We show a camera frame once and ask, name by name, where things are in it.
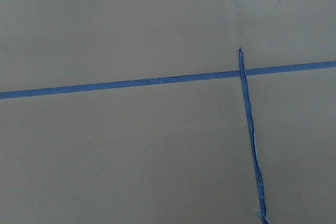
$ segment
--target concrete floor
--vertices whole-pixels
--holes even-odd
[[[336,0],[0,0],[1,92],[336,60]],[[269,219],[335,223],[335,69],[248,77]],[[239,78],[0,100],[1,223],[260,223]]]

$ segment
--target blue tape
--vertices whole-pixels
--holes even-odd
[[[322,69],[322,68],[336,68],[336,61],[287,65],[287,66],[279,66],[279,67],[253,68],[253,69],[247,69],[246,75],[256,76],[258,74],[295,72],[295,71],[313,70],[313,69]]]
[[[38,95],[48,95],[48,94],[64,94],[64,93],[103,90],[103,89],[119,89],[119,88],[148,86],[148,85],[165,84],[165,83],[222,79],[232,77],[239,77],[239,71],[234,70],[228,72],[189,74],[186,76],[161,77],[161,78],[134,80],[134,81],[116,81],[116,82],[83,84],[83,85],[56,87],[56,88],[10,91],[0,93],[0,100],[19,98],[19,97],[35,97]]]
[[[335,68],[335,67],[336,67],[336,61],[327,61],[327,62],[288,65],[279,67],[247,69],[246,75],[255,76],[258,74],[281,73],[281,72],[292,72],[292,71]],[[189,74],[185,76],[175,76],[175,77],[141,79],[134,81],[131,80],[116,81],[116,82],[82,84],[82,85],[55,87],[55,88],[1,92],[0,100],[19,98],[19,97],[35,97],[38,95],[48,95],[48,94],[64,94],[64,93],[84,92],[84,91],[103,90],[103,89],[118,89],[118,88],[137,87],[137,86],[148,86],[148,85],[165,84],[165,83],[223,79],[232,77],[239,77],[239,70],[233,70],[228,72],[216,72],[216,73]]]
[[[244,98],[244,104],[245,104],[248,132],[249,132],[250,142],[251,142],[254,172],[256,175],[256,179],[257,179],[257,189],[258,189],[259,205],[260,205],[260,213],[258,213],[258,216],[262,219],[264,224],[270,224],[270,222],[266,218],[264,182],[262,180],[262,174],[261,174],[259,162],[258,162],[257,146],[256,146],[256,140],[254,136],[254,123],[253,123],[253,118],[252,118],[252,107],[251,107],[251,102],[250,102],[249,95],[248,95],[248,83],[246,79],[245,66],[244,66],[244,54],[241,48],[239,49],[239,71],[240,71],[240,81],[242,83],[241,88],[243,90],[243,98]]]

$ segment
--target tape strip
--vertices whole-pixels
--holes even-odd
[[[248,95],[248,83],[246,79],[245,66],[244,66],[244,54],[241,48],[239,49],[239,72],[240,72],[240,81],[242,83],[241,88],[243,90],[243,98],[244,98],[244,104],[245,104],[248,132],[249,132],[250,142],[251,142],[254,172],[256,175],[256,179],[257,179],[257,189],[258,189],[259,205],[260,205],[260,213],[258,213],[258,216],[262,219],[264,224],[270,224],[270,222],[266,218],[264,182],[262,180],[262,174],[261,174],[260,167],[259,167],[257,146],[256,146],[256,140],[254,136],[252,107],[251,107],[251,102],[250,102],[249,95]]]
[[[19,97],[35,97],[38,95],[48,95],[48,94],[64,94],[64,93],[84,92],[84,91],[103,90],[103,89],[119,89],[119,88],[148,86],[148,85],[165,84],[165,83],[222,79],[232,77],[239,77],[239,71],[234,70],[228,72],[200,73],[200,74],[190,74],[186,76],[161,77],[161,78],[134,80],[134,81],[116,81],[116,82],[83,84],[83,85],[65,86],[56,88],[10,91],[0,93],[0,100],[19,98]]]
[[[282,73],[282,72],[335,68],[335,67],[336,67],[336,61],[326,61],[326,62],[288,65],[279,67],[247,69],[246,75],[255,76],[258,74]],[[224,79],[232,77],[239,77],[239,70],[233,70],[228,72],[216,72],[216,73],[189,74],[185,76],[174,76],[174,77],[160,77],[154,79],[151,78],[151,79],[141,79],[134,81],[132,80],[116,81],[116,82],[93,83],[93,84],[83,84],[83,85],[55,87],[55,88],[0,92],[0,100],[19,98],[19,97],[35,97],[38,95],[48,95],[48,94],[64,94],[64,93],[84,92],[84,91],[103,90],[103,89],[118,89],[127,87],[148,86],[148,85],[165,84],[165,83]]]

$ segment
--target horizontal tape line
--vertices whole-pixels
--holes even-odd
[[[288,65],[288,66],[279,66],[279,67],[247,69],[246,75],[255,76],[258,74],[292,72],[292,71],[334,68],[334,67],[336,67],[336,61],[327,61],[327,62]],[[9,92],[1,92],[0,100],[10,99],[10,98],[19,98],[19,97],[35,97],[38,95],[64,94],[64,93],[94,91],[94,90],[103,90],[103,89],[119,89],[119,88],[128,88],[128,87],[149,86],[149,85],[177,83],[177,82],[224,79],[224,78],[232,78],[232,77],[239,77],[239,76],[240,76],[239,70],[234,70],[234,71],[228,71],[228,72],[199,73],[199,74],[189,74],[185,76],[160,77],[160,78],[150,78],[150,79],[141,79],[141,80],[82,84],[82,85],[55,87],[55,88],[9,91]]]

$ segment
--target gray surface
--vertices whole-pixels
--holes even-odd
[[[238,78],[0,108],[1,223],[259,223]]]
[[[246,67],[336,60],[336,0],[234,0]]]
[[[2,91],[235,70],[229,0],[0,0]]]
[[[335,223],[335,69],[248,81],[269,219]]]
[[[1,92],[236,70],[239,46],[247,68],[336,60],[335,0],[0,5]],[[249,77],[275,224],[335,222],[334,76]],[[259,223],[241,99],[236,78],[0,101],[1,221]]]

